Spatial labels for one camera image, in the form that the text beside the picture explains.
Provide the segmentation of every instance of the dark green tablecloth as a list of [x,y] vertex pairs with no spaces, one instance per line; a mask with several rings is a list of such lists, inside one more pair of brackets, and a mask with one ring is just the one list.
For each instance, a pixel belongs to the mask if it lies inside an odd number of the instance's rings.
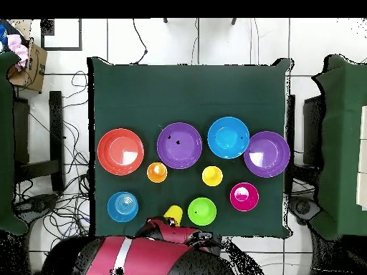
[[[96,234],[133,235],[147,217],[163,215],[169,206],[183,209],[182,226],[195,226],[187,216],[190,202],[207,197],[216,204],[215,221],[204,227],[223,236],[288,237],[282,225],[283,174],[260,178],[250,173],[243,156],[224,160],[209,149],[206,134],[223,116],[241,119],[250,135],[263,130],[284,133],[285,72],[290,60],[275,66],[128,66],[106,64],[92,58],[94,73],[95,149],[109,130],[123,127],[135,132],[144,144],[139,169],[126,176],[106,172],[95,164]],[[199,161],[185,170],[168,169],[162,183],[146,176],[148,165],[160,161],[156,141],[172,122],[193,125],[203,140]],[[224,179],[217,187],[201,180],[208,165],[220,167]],[[259,203],[250,212],[236,211],[229,202],[231,188],[249,182],[259,191]],[[117,223],[107,212],[107,202],[118,191],[131,192],[139,202],[138,215]]]
[[362,106],[367,105],[367,65],[345,57],[326,59],[314,77],[325,96],[322,126],[324,168],[318,200],[323,211],[311,224],[325,239],[342,235],[367,236],[367,211],[356,204]]
[[14,184],[14,116],[11,83],[7,79],[8,69],[19,57],[13,52],[0,53],[0,230],[22,235],[28,231],[25,222],[11,210],[15,193]]

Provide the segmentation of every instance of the yellow cup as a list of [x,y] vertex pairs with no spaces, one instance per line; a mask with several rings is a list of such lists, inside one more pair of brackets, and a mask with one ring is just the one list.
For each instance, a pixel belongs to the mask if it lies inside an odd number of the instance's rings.
[[220,168],[211,165],[203,170],[201,177],[206,185],[215,187],[221,183],[221,180],[223,179],[223,173],[221,172]]
[[179,206],[170,206],[163,216],[173,218],[175,220],[176,226],[180,226],[182,213],[183,211]]
[[150,181],[161,183],[167,177],[167,168],[163,163],[151,163],[146,171]]

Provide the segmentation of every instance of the bowl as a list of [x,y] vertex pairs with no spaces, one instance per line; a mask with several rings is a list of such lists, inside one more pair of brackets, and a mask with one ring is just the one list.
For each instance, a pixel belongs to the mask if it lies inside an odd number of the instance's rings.
[[213,201],[205,197],[194,199],[188,209],[190,221],[197,226],[207,226],[216,216],[216,206]]
[[130,130],[111,130],[100,139],[97,157],[107,172],[115,175],[127,175],[136,170],[142,163],[143,143]]
[[251,183],[238,183],[229,194],[229,200],[238,211],[250,211],[259,201],[259,193]]
[[249,130],[238,118],[220,118],[209,128],[208,144],[216,156],[224,159],[236,158],[249,144]]
[[151,163],[148,166],[146,174],[150,181],[161,183],[167,177],[167,168],[163,163]]
[[158,136],[158,156],[164,164],[173,169],[191,167],[200,158],[201,149],[199,132],[184,122],[168,125]]
[[249,140],[244,161],[249,170],[259,177],[274,177],[282,173],[290,159],[290,148],[285,139],[275,132],[259,132]]
[[220,168],[211,165],[203,170],[201,178],[206,185],[215,187],[221,183],[221,180],[223,179],[223,173],[221,172]]
[[117,192],[108,200],[108,215],[119,223],[127,223],[138,214],[139,205],[136,197],[129,192]]

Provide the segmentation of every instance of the table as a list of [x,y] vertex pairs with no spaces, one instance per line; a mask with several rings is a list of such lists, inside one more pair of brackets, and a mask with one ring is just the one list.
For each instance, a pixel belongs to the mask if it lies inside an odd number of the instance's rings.
[[[222,236],[290,235],[282,225],[283,174],[257,177],[247,169],[243,156],[218,158],[206,141],[210,125],[223,116],[244,121],[250,135],[263,130],[283,134],[289,59],[278,60],[272,66],[113,65],[99,58],[88,58],[87,64],[90,123],[95,123],[94,132],[90,128],[90,144],[94,146],[90,159],[95,159],[91,221],[95,221],[96,236],[134,235],[147,217],[162,215],[173,204],[184,211],[181,225],[195,226],[187,216],[187,208],[200,196],[212,199],[217,209],[216,219],[204,227],[206,231]],[[172,122],[187,122],[199,131],[202,154],[190,168],[169,168],[164,182],[152,183],[146,169],[160,161],[156,141]],[[126,176],[105,171],[96,156],[100,138],[119,127],[135,132],[145,149],[140,167]],[[224,179],[217,187],[208,187],[201,180],[201,172],[208,165],[222,169]],[[231,188],[243,181],[259,191],[259,203],[250,212],[239,212],[229,202]],[[107,212],[108,199],[118,191],[132,193],[139,202],[138,215],[128,223],[115,222]]]

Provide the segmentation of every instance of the blue plate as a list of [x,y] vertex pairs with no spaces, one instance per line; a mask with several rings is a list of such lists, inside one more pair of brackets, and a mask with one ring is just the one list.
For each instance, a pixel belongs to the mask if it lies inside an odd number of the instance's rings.
[[128,192],[117,192],[111,196],[107,204],[110,217],[119,223],[127,223],[138,214],[139,205],[136,197]]
[[209,128],[208,144],[216,156],[225,159],[236,158],[249,144],[249,130],[240,119],[220,118]]

